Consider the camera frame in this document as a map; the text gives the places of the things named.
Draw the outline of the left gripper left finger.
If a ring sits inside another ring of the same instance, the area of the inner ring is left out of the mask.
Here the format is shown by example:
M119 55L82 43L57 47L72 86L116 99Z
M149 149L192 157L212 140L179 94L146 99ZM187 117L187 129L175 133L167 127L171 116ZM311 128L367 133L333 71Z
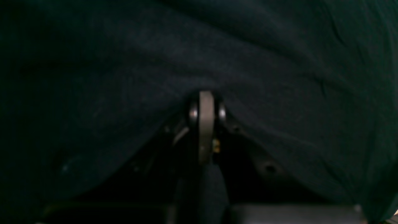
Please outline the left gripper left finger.
M193 95L131 159L138 175L185 175L207 163L207 92Z

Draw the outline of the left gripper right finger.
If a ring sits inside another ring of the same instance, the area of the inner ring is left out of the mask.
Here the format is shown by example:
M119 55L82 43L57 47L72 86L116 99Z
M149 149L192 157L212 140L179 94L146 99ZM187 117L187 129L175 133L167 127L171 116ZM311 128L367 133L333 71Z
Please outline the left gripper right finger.
M216 163L226 181L285 181L287 173L251 140L225 104L207 92L207 162Z

